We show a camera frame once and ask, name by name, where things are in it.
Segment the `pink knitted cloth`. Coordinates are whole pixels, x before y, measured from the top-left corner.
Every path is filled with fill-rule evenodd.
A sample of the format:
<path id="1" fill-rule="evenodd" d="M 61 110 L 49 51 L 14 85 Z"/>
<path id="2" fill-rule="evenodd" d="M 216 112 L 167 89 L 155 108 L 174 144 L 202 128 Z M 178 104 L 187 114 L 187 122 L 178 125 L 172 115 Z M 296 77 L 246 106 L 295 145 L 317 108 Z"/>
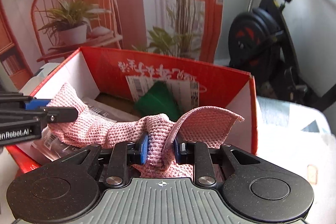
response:
<path id="1" fill-rule="evenodd" d="M 91 114 L 75 89 L 64 84 L 49 102 L 49 107 L 74 107 L 79 115 L 75 122 L 50 123 L 49 129 L 63 143 L 86 147 L 96 143 L 112 148 L 122 141 L 137 141 L 143 133 L 149 135 L 148 154 L 144 165 L 134 165 L 142 177 L 192 177 L 193 166 L 175 161 L 173 141 L 179 134 L 185 141 L 200 141 L 210 148 L 219 148 L 232 126 L 243 117 L 215 106 L 197 107 L 183 114 L 177 122 L 166 114 L 150 115 L 135 122 L 110 122 Z"/>

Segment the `green tasselled soft object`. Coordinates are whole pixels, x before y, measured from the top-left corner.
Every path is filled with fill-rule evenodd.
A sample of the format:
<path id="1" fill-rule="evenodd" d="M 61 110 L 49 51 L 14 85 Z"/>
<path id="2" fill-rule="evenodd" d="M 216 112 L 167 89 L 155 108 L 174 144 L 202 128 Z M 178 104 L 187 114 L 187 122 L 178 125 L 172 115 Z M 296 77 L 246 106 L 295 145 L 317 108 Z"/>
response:
<path id="1" fill-rule="evenodd" d="M 179 120 L 182 115 L 173 95 L 168 90 L 167 85 L 162 81 L 156 82 L 148 92 L 134 104 L 134 108 L 143 117 L 166 114 L 173 122 Z"/>

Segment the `printed room backdrop poster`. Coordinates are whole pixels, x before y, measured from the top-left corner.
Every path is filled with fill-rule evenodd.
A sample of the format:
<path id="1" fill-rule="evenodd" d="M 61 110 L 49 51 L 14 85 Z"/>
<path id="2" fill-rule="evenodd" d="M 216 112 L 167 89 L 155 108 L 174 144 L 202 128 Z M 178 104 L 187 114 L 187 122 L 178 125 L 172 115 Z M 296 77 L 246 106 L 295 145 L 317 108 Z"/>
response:
<path id="1" fill-rule="evenodd" d="M 213 62 L 224 0 L 1 0 L 1 69 L 22 88 L 77 48 Z"/>

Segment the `red strawberry cardboard box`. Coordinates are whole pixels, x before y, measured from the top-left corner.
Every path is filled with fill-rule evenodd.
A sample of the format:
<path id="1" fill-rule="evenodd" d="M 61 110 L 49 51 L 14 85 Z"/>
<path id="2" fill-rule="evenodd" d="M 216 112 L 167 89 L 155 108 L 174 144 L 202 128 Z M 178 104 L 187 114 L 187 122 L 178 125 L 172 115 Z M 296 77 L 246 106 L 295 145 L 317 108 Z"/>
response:
<path id="1" fill-rule="evenodd" d="M 137 119 L 94 116 L 84 103 L 99 94 L 132 101 Z M 46 106 L 74 107 L 78 118 L 49 123 L 60 141 L 113 148 L 148 134 L 147 159 L 135 164 L 143 178 L 191 177 L 193 165 L 177 164 L 173 142 L 219 148 L 228 143 L 257 152 L 256 92 L 246 72 L 138 51 L 84 47 L 75 51 L 30 92 Z"/>

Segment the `black exercise bike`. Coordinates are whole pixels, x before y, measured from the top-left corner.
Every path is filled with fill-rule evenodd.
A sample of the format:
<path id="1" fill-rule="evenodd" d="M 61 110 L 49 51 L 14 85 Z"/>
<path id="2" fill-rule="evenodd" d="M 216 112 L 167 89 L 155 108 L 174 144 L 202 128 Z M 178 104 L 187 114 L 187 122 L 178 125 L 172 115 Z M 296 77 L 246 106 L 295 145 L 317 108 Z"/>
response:
<path id="1" fill-rule="evenodd" d="M 284 15 L 292 0 L 261 0 L 238 14 L 228 34 L 231 68 L 252 74 L 257 94 L 324 111 L 335 103 L 335 87 L 318 97 L 301 78 Z"/>

